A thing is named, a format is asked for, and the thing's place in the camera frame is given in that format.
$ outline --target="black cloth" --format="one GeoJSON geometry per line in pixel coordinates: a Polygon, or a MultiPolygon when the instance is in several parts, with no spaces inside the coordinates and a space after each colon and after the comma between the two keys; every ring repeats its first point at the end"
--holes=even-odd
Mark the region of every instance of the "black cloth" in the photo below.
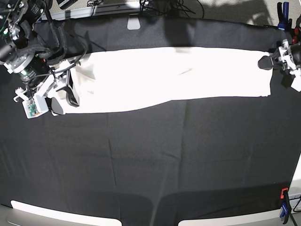
{"type": "MultiPolygon", "coordinates": [[[[70,20],[65,28],[91,41],[90,51],[163,46],[267,51],[285,38],[271,28],[218,21],[140,22],[138,31],[127,30],[126,17],[70,20]]],[[[47,37],[45,24],[37,29],[47,37]]],[[[228,59],[215,60],[218,67],[228,59]]],[[[156,63],[137,61],[146,70],[156,63]]],[[[1,204],[16,200],[116,218],[124,226],[174,226],[184,219],[279,209],[281,189],[291,183],[301,150],[301,94],[284,88],[279,72],[269,97],[171,101],[130,112],[47,113],[28,120],[21,103],[13,102],[20,80],[0,70],[1,204]]]]}

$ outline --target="blue clamp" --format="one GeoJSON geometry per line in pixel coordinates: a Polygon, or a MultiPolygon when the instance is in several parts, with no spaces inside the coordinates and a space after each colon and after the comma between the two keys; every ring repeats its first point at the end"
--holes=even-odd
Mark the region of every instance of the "blue clamp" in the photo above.
{"type": "Polygon", "coordinates": [[[292,20],[288,18],[288,9],[289,3],[286,1],[283,3],[283,10],[282,10],[282,3],[278,2],[277,4],[277,13],[279,18],[278,29],[287,31],[292,28],[292,20]]]}
{"type": "Polygon", "coordinates": [[[280,218],[286,216],[288,214],[288,208],[285,203],[282,204],[282,213],[280,214],[280,218]]]}

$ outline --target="floor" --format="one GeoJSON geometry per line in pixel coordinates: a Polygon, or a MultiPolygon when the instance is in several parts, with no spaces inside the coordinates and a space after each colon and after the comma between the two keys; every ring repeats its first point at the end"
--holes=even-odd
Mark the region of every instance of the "floor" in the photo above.
{"type": "MultiPolygon", "coordinates": [[[[104,0],[104,4],[120,3],[137,0],[104,0]]],[[[197,0],[184,0],[184,5],[191,8],[196,14],[190,17],[202,17],[202,8],[197,0]]],[[[252,25],[274,25],[278,24],[277,2],[278,0],[199,0],[205,9],[205,19],[223,20],[231,22],[246,23],[252,25]]],[[[298,0],[286,0],[290,3],[289,17],[295,21],[301,14],[301,6],[298,0]]],[[[87,0],[78,0],[68,9],[87,7],[87,0]]],[[[57,2],[54,0],[52,13],[60,12],[57,2]]]]}

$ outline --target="white cloth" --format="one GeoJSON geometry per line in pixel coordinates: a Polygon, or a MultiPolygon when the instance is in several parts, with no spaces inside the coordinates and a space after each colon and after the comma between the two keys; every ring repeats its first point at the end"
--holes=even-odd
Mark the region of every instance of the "white cloth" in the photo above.
{"type": "Polygon", "coordinates": [[[86,55],[72,75],[79,107],[52,96],[65,113],[123,112],[207,97],[267,97],[272,70],[257,66],[267,55],[201,47],[97,52],[86,55]]]}

